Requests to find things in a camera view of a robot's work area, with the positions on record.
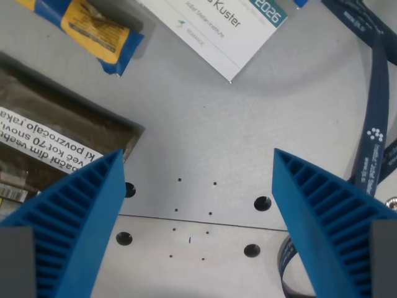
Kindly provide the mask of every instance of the screw hole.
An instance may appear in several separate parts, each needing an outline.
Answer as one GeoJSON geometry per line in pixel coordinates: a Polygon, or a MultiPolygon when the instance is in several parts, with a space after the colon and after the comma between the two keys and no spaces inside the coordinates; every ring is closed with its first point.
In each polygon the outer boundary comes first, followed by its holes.
{"type": "Polygon", "coordinates": [[[258,211],[267,211],[272,205],[272,200],[269,197],[258,197],[254,202],[254,207],[258,211]]]}
{"type": "Polygon", "coordinates": [[[126,182],[125,183],[125,197],[133,197],[136,194],[136,188],[134,184],[126,182]]]}
{"type": "Polygon", "coordinates": [[[244,254],[248,258],[255,258],[255,257],[259,256],[260,253],[261,253],[261,248],[259,246],[257,246],[256,244],[247,245],[244,249],[244,254]]]}
{"type": "Polygon", "coordinates": [[[397,211],[397,197],[391,197],[386,201],[387,208],[397,211]]]}
{"type": "Polygon", "coordinates": [[[130,233],[127,232],[120,232],[116,236],[116,241],[120,245],[127,246],[131,244],[132,236],[130,233]]]}

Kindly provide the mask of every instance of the metal plate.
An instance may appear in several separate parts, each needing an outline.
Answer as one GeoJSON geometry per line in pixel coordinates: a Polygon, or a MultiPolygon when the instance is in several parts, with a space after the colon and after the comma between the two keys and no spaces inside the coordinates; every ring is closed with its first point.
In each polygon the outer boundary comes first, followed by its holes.
{"type": "MultiPolygon", "coordinates": [[[[264,213],[253,206],[271,194],[275,147],[349,176],[370,49],[319,1],[294,14],[233,84],[133,0],[100,2],[138,7],[148,33],[144,53],[121,78],[105,74],[85,49],[12,0],[0,3],[0,49],[147,128],[125,165],[136,195],[122,214],[285,229],[276,204],[264,213]]],[[[378,1],[382,17],[397,25],[395,3],[378,1]]],[[[391,82],[396,70],[390,66],[391,82]]],[[[396,96],[391,84],[389,142],[397,136],[396,96]]],[[[382,201],[397,194],[395,177],[380,186],[382,201]]]]}
{"type": "MultiPolygon", "coordinates": [[[[286,236],[254,228],[119,216],[91,297],[283,298],[276,256],[286,236]],[[130,245],[117,243],[120,232],[132,236],[130,245]],[[248,258],[244,248],[252,243],[261,252],[248,258]]],[[[288,269],[295,277],[290,275],[289,285],[313,293],[298,263],[288,269]],[[297,277],[301,281],[295,287],[297,277]]]]}

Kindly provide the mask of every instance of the lanyard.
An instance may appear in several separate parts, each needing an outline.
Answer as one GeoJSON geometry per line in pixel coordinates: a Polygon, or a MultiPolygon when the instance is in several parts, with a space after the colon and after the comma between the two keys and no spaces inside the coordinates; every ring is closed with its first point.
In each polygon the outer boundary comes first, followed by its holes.
{"type": "MultiPolygon", "coordinates": [[[[369,196],[378,183],[397,168],[397,140],[385,149],[388,125],[389,76],[387,61],[397,65],[397,35],[361,0],[322,0],[351,31],[372,48],[372,73],[367,111],[357,152],[357,164],[348,180],[369,196]]],[[[297,294],[283,281],[285,268],[297,254],[290,237],[280,250],[279,273],[286,298],[313,298],[297,294]]]]}

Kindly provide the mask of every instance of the barcode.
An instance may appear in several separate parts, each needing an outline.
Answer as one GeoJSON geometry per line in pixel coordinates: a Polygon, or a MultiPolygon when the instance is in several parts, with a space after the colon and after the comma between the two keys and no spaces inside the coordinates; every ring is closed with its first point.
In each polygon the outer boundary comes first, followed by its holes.
{"type": "Polygon", "coordinates": [[[20,188],[16,188],[14,186],[0,183],[0,197],[18,202],[24,202],[26,196],[27,196],[27,191],[20,188]]]}

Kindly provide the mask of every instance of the metal screw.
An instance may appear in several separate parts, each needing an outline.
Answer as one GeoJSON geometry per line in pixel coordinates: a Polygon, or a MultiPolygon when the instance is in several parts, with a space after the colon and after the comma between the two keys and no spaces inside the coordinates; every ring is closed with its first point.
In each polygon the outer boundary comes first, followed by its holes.
{"type": "Polygon", "coordinates": [[[386,201],[387,208],[397,211],[397,197],[391,197],[386,201]]]}

